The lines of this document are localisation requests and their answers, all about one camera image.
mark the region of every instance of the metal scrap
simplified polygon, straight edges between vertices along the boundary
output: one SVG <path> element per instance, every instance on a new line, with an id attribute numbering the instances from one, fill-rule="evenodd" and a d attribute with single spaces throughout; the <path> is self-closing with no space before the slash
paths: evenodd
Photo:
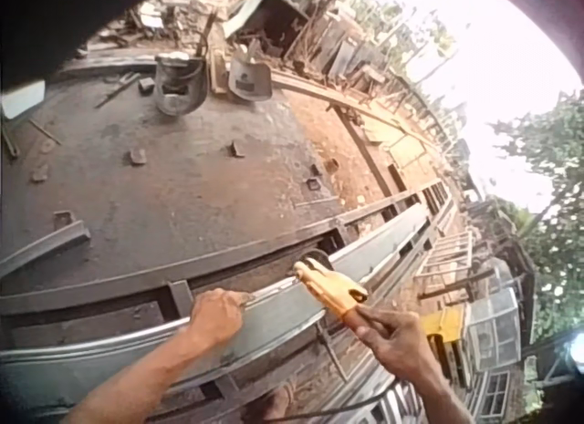
<path id="1" fill-rule="evenodd" d="M 124 89 L 128 88 L 131 84 L 140 79 L 140 73 L 129 73 L 128 75 L 120 79 L 120 83 L 115 87 L 108 95 L 106 95 L 95 108 L 101 108 L 110 100 L 119 95 Z"/>
<path id="2" fill-rule="evenodd" d="M 132 149 L 130 150 L 129 155 L 132 166 L 143 166 L 148 162 L 146 159 L 146 150 L 144 149 Z"/>
<path id="3" fill-rule="evenodd" d="M 30 180 L 35 184 L 39 184 L 48 180 L 48 164 L 43 163 L 34 169 L 30 175 Z"/>
<path id="4" fill-rule="evenodd" d="M 318 180 L 318 178 L 314 178 L 314 177 L 307 179 L 307 186 L 308 186 L 308 189 L 310 191 L 320 190 L 320 187 L 321 187 L 320 181 Z"/>
<path id="5" fill-rule="evenodd" d="M 233 140 L 229 145 L 229 152 L 234 158 L 245 158 L 245 154 L 242 152 L 242 148 L 237 140 Z"/>
<path id="6" fill-rule="evenodd" d="M 53 213 L 53 225 L 55 231 L 58 231 L 76 221 L 75 214 L 70 210 L 63 210 Z"/>
<path id="7" fill-rule="evenodd" d="M 36 128 L 36 130 L 38 130 L 45 137 L 47 137 L 48 139 L 51 139 L 54 142 L 56 142 L 56 144 L 58 144 L 59 146 L 62 146 L 63 145 L 63 143 L 61 143 L 61 140 L 59 140 L 57 137 L 55 137 L 53 134 L 51 134 L 48 130 L 46 130 L 45 128 L 43 128 L 42 126 L 40 126 L 34 120 L 29 119 L 28 120 L 28 123 L 30 123 L 31 125 L 33 125 Z"/>
<path id="8" fill-rule="evenodd" d="M 2 140 L 4 141 L 4 144 L 6 145 L 6 149 L 8 150 L 8 155 L 10 155 L 10 158 L 12 160 L 16 160 L 20 156 L 20 149 L 18 148 L 18 146 L 16 146 L 16 143 L 14 141 L 14 138 L 12 137 L 12 134 L 10 132 L 8 132 L 8 129 L 6 128 L 6 125 L 5 125 L 5 121 L 2 120 L 1 123 L 2 123 L 2 125 L 1 125 Z"/>
<path id="9" fill-rule="evenodd" d="M 155 83 L 152 78 L 144 78 L 138 81 L 138 90 L 143 96 L 149 96 L 154 91 Z"/>

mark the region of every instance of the hand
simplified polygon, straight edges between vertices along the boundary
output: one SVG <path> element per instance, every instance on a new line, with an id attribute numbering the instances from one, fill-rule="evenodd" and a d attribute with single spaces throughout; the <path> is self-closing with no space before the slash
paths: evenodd
<path id="1" fill-rule="evenodd" d="M 205 348 L 231 339 L 243 324 L 243 307 L 254 297 L 242 292 L 214 289 L 194 299 L 186 334 L 203 341 Z"/>
<path id="2" fill-rule="evenodd" d="M 372 327 L 356 330 L 379 362 L 397 378 L 408 380 L 421 394 L 442 382 L 442 369 L 433 355 L 417 314 L 357 306 Z"/>

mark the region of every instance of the yellow object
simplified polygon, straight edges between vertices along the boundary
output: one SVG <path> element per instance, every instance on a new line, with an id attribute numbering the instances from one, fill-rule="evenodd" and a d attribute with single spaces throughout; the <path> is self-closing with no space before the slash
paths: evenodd
<path id="1" fill-rule="evenodd" d="M 438 335 L 444 343 L 455 342 L 463 337 L 464 305 L 446 307 L 439 312 L 422 316 L 420 320 L 426 336 Z"/>
<path id="2" fill-rule="evenodd" d="M 341 320 L 347 312 L 367 300 L 367 290 L 339 272 L 330 271 L 312 258 L 296 262 L 297 278 L 325 307 Z"/>

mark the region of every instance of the metal sheet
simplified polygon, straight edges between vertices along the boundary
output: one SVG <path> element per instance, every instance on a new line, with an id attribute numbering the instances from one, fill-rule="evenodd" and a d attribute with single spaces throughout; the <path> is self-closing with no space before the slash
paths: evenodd
<path id="1" fill-rule="evenodd" d="M 416 204 L 378 231 L 331 255 L 337 270 L 367 279 L 370 256 L 391 259 L 426 222 Z M 220 352 L 201 359 L 182 377 L 198 384 L 220 377 L 281 345 L 320 319 L 324 310 L 302 284 L 286 279 L 285 288 L 258 298 L 245 310 L 244 327 Z M 74 346 L 11 350 L 0 353 L 2 376 L 14 400 L 23 408 L 62 407 L 82 400 L 95 386 L 144 356 L 172 335 L 184 318 L 125 336 Z"/>

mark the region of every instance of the window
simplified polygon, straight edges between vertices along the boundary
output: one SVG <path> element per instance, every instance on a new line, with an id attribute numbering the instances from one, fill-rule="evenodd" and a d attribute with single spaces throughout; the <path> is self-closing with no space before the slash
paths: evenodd
<path id="1" fill-rule="evenodd" d="M 489 376 L 485 399 L 481 408 L 481 419 L 502 418 L 505 412 L 509 373 L 500 372 Z"/>

